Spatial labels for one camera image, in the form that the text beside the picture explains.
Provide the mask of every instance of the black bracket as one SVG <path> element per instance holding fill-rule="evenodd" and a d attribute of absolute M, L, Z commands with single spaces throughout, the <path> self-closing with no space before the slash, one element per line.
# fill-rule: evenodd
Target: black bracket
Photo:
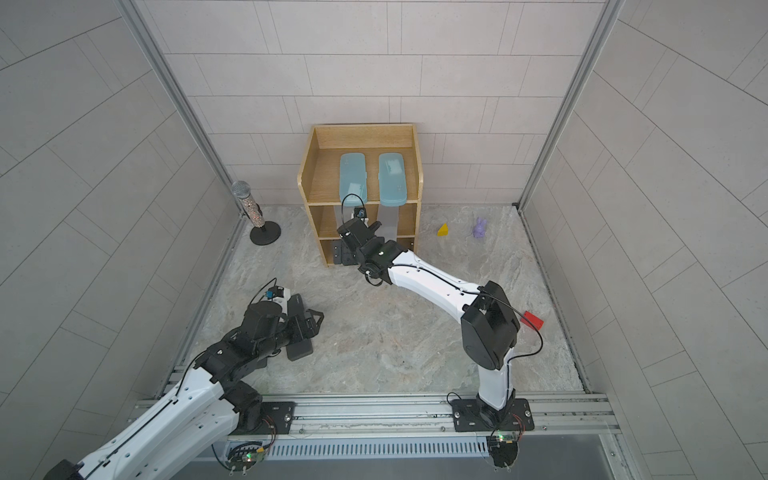
<path fill-rule="evenodd" d="M 506 418 L 498 426 L 500 432 L 520 432 L 521 426 L 515 415 L 523 421 L 523 427 L 526 432 L 534 429 L 531 407 L 526 399 L 510 400 L 511 405 Z M 490 429 L 480 418 L 480 407 L 476 399 L 453 399 L 450 401 L 453 409 L 453 428 L 457 432 L 487 432 Z"/>
<path fill-rule="evenodd" d="M 293 410 L 295 408 L 295 402 L 264 402 L 261 404 L 261 414 L 264 417 L 270 417 L 277 429 L 277 435 L 288 435 L 291 423 L 293 423 Z M 266 423 L 260 422 L 255 429 L 250 431 L 238 426 L 231 435 L 269 435 L 271 433 L 272 431 L 266 426 Z"/>

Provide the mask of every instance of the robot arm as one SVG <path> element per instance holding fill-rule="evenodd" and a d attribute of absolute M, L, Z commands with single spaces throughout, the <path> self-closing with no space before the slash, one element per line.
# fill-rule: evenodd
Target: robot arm
<path fill-rule="evenodd" d="M 338 233 L 354 252 L 358 270 L 370 279 L 402 286 L 445 310 L 462 328 L 464 351 L 478 364 L 478 407 L 485 424 L 495 429 L 506 417 L 512 386 L 509 361 L 520 322 L 504 290 L 460 280 L 418 258 L 411 250 L 375 235 L 381 225 L 360 219 L 345 222 Z"/>

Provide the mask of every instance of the red block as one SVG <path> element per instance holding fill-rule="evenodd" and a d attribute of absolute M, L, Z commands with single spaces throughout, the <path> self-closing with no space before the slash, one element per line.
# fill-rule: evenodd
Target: red block
<path fill-rule="evenodd" d="M 527 321 L 531 322 L 531 325 L 533 325 L 536 330 L 541 330 L 541 327 L 544 325 L 544 320 L 538 318 L 536 315 L 534 315 L 531 312 L 525 312 L 523 316 L 526 318 Z M 523 323 L 525 325 L 528 325 L 528 322 L 523 320 Z"/>

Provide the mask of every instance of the black cable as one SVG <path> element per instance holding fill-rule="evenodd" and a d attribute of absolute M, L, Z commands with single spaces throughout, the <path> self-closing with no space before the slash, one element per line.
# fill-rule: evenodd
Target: black cable
<path fill-rule="evenodd" d="M 216 461 L 217 461 L 217 462 L 219 462 L 219 465 L 221 465 L 221 466 L 222 466 L 222 468 L 223 468 L 224 470 L 227 470 L 228 472 L 232 472 L 232 469 L 231 469 L 231 468 L 228 468 L 228 467 L 227 467 L 227 466 L 224 464 L 224 462 L 222 462 L 222 461 L 219 459 L 219 455 L 217 455 L 217 454 L 216 454 L 216 449 L 214 448 L 214 446 L 213 446 L 213 445 L 211 445 L 211 446 L 210 446 L 210 449 L 211 449 L 211 451 L 214 453 L 214 457 L 216 457 Z"/>
<path fill-rule="evenodd" d="M 259 288 L 259 291 L 256 292 L 256 295 L 254 295 L 252 299 L 250 299 L 250 302 L 248 302 L 248 305 L 252 304 L 253 301 L 256 299 L 256 297 L 259 295 L 259 293 L 261 293 L 261 290 L 264 290 L 272 282 L 274 282 L 274 285 L 272 285 L 272 286 L 277 285 L 277 277 L 274 277 L 272 280 L 270 280 L 269 282 L 265 283 L 264 286 Z"/>
<path fill-rule="evenodd" d="M 362 198 L 360 198 L 360 196 L 358 194 L 347 194 L 346 197 L 344 197 L 344 200 L 346 200 L 348 197 L 351 197 L 351 196 L 357 197 L 357 200 L 360 200 L 361 206 L 363 208 L 366 207 L 366 202 L 362 201 Z M 341 200 L 341 218 L 342 218 L 342 223 L 346 222 L 346 219 L 344 218 L 344 200 Z"/>

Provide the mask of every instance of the ventilation grate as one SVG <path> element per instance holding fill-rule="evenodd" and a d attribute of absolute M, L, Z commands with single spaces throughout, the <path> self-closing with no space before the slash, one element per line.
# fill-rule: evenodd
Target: ventilation grate
<path fill-rule="evenodd" d="M 267 460 L 335 458 L 434 458 L 488 456 L 484 437 L 409 439 L 283 439 L 269 450 Z"/>

